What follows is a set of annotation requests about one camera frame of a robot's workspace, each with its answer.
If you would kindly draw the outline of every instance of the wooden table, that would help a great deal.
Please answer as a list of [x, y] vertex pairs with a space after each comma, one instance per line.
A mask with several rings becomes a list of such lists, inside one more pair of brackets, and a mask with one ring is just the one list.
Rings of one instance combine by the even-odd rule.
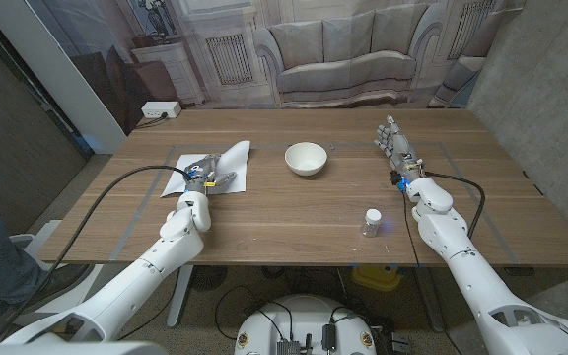
[[[188, 110], [178, 119], [134, 131], [47, 241], [39, 256], [54, 260], [101, 191], [145, 165], [177, 162], [185, 153], [224, 152], [250, 140], [247, 191], [210, 196], [212, 229], [194, 264], [445, 265], [417, 234], [406, 231], [402, 195], [390, 183], [387, 157], [373, 144], [393, 115], [426, 170], [469, 178], [486, 191], [473, 241], [499, 266], [568, 267], [568, 223], [525, 178], [467, 110], [306, 109]], [[312, 141], [326, 166], [299, 177], [284, 162], [290, 144]], [[139, 173], [105, 198], [68, 252], [66, 262], [131, 261], [158, 237], [175, 197], [159, 198], [170, 172]], [[478, 192], [436, 178], [469, 224]], [[383, 213], [379, 234], [359, 235], [365, 211]]]

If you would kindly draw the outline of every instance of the plastic bottle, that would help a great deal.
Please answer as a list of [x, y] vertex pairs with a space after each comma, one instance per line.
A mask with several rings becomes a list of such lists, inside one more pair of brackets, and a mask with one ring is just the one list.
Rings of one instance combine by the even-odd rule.
[[369, 209], [365, 214], [361, 224], [361, 235], [363, 237], [373, 237], [381, 227], [381, 212], [377, 209]]

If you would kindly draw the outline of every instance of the table leg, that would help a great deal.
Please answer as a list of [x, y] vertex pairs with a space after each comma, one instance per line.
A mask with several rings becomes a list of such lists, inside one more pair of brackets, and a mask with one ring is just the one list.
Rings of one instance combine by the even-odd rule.
[[435, 292], [435, 286], [433, 285], [431, 271], [426, 267], [416, 267], [415, 279], [418, 283], [420, 293], [422, 294], [422, 300], [424, 301], [426, 312], [429, 315], [431, 327], [434, 331], [444, 332], [446, 325], [442, 318], [442, 310], [440, 309], [440, 303]]
[[184, 265], [178, 270], [177, 286], [175, 287], [173, 301], [170, 304], [170, 310], [168, 311], [168, 317], [166, 318], [166, 324], [169, 327], [175, 327], [178, 325], [193, 268], [193, 265]]

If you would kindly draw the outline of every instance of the radiator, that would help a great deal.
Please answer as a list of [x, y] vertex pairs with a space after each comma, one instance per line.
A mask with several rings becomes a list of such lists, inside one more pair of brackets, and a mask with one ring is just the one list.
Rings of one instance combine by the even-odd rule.
[[462, 54], [463, 49], [474, 36], [474, 33], [481, 27], [483, 19], [492, 11], [494, 1], [486, 0], [463, 5], [460, 25], [455, 35], [449, 59], [457, 59]]
[[222, 85], [253, 81], [242, 34], [206, 39]]

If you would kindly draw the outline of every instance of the robotic arm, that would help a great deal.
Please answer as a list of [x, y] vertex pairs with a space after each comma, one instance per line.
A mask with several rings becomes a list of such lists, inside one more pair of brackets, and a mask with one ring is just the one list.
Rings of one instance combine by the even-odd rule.
[[[211, 227], [207, 187], [223, 185], [236, 176], [236, 173], [217, 176], [219, 159], [220, 154], [210, 154], [185, 169], [191, 179], [185, 180], [185, 193], [178, 200], [177, 210], [166, 218], [161, 237], [137, 260], [89, 300], [24, 327], [2, 344], [115, 340], [161, 282], [203, 250], [198, 233]], [[63, 327], [76, 330], [65, 340], [54, 334], [57, 328]]]
[[448, 265], [492, 355], [568, 354], [568, 320], [516, 297], [467, 236], [453, 199], [422, 170], [422, 160], [391, 116], [375, 141], [390, 158], [391, 180], [406, 192], [422, 240]]

